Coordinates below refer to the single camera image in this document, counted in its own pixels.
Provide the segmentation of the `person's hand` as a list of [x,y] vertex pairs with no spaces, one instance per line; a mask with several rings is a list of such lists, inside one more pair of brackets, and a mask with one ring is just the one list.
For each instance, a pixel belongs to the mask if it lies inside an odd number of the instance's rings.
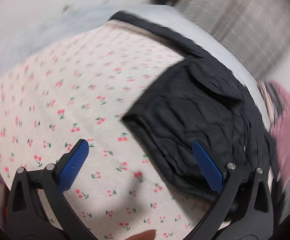
[[132,235],[128,238],[126,238],[125,240],[154,240],[156,238],[156,230],[152,229],[152,230],[147,230],[135,235]]

